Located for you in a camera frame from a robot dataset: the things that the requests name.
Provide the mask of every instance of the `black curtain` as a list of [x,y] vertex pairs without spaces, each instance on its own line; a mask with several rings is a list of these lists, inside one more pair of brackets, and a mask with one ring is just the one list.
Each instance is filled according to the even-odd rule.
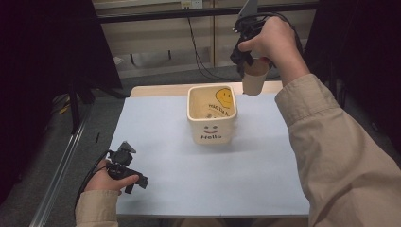
[[90,0],[0,2],[0,202],[37,152],[52,99],[88,78],[121,87]]
[[342,79],[401,153],[401,8],[396,0],[321,0],[305,49],[322,81]]

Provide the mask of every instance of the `white ceramic cup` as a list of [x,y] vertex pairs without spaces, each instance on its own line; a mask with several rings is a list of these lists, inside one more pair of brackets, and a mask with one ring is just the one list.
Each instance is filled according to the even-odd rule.
[[226,144],[235,132],[236,103],[230,85],[189,89],[186,115],[197,144]]
[[252,66],[244,63],[242,89],[248,96],[257,96],[262,92],[263,83],[269,72],[269,65],[260,59],[254,59]]

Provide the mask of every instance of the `beige jacket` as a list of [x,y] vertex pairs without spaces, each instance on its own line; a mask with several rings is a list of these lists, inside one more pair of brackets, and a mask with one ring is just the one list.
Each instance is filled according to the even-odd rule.
[[[314,75],[295,79],[276,102],[289,131],[309,226],[401,226],[401,171]],[[117,226],[117,192],[78,202],[77,226]]]

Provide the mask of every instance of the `table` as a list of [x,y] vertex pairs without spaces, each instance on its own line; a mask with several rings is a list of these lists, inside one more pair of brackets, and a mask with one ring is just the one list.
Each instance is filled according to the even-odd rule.
[[130,168],[148,177],[147,189],[120,196],[120,217],[307,217],[287,127],[274,103],[281,82],[264,94],[241,95],[236,132],[228,145],[197,145],[186,120],[186,92],[199,84],[135,87],[126,99],[111,149],[127,140]]

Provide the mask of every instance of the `vr controller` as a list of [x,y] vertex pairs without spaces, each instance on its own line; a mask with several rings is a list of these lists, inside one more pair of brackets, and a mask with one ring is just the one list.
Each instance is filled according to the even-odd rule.
[[118,151],[109,150],[109,159],[110,163],[106,164],[106,169],[111,178],[115,180],[121,180],[130,175],[138,175],[139,180],[136,183],[128,185],[125,189],[125,193],[130,194],[132,192],[133,186],[138,184],[140,187],[146,189],[148,186],[148,178],[145,177],[142,173],[137,172],[135,170],[129,169],[125,166],[128,166],[132,161],[131,153],[136,153],[135,149],[133,149],[127,141],[124,141]]
[[295,32],[295,42],[298,51],[303,54],[300,38],[295,27],[289,20],[282,14],[277,12],[257,12],[257,0],[248,0],[242,10],[238,14],[238,19],[235,22],[233,31],[239,33],[239,39],[235,45],[233,53],[230,56],[231,61],[236,64],[236,71],[243,78],[244,77],[244,63],[253,65],[253,56],[251,51],[241,52],[238,45],[244,41],[248,41],[257,36],[263,28],[263,25],[270,17],[279,17],[281,20],[289,23],[289,26]]

